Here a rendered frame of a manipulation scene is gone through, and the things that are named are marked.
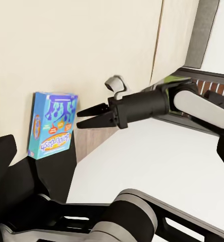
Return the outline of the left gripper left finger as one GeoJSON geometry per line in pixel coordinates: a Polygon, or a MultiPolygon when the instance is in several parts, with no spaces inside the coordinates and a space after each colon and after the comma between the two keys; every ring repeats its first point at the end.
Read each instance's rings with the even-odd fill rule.
{"type": "Polygon", "coordinates": [[[0,180],[17,154],[17,145],[13,134],[0,137],[0,180]]]}

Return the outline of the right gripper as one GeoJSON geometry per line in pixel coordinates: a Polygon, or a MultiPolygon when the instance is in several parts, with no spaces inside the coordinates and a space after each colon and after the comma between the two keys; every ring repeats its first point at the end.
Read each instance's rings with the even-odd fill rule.
{"type": "Polygon", "coordinates": [[[108,104],[103,102],[77,113],[77,117],[85,116],[93,117],[77,123],[78,129],[125,129],[129,123],[151,118],[152,103],[145,91],[125,95],[119,100],[108,97],[108,104]]]}

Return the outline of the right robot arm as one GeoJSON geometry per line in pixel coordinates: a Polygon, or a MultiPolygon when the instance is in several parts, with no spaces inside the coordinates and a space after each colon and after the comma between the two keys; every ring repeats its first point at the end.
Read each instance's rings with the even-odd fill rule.
{"type": "Polygon", "coordinates": [[[129,123],[181,111],[191,120],[220,136],[224,134],[224,95],[207,90],[198,94],[193,78],[180,78],[156,85],[155,90],[132,93],[122,75],[110,77],[105,85],[113,92],[105,102],[84,109],[77,117],[93,116],[77,123],[78,129],[125,129],[129,123]]]}

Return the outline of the board game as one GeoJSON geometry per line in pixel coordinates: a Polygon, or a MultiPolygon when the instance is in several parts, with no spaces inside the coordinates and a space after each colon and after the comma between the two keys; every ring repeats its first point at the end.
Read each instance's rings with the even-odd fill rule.
{"type": "Polygon", "coordinates": [[[28,156],[37,159],[69,149],[78,96],[36,92],[28,156]]]}

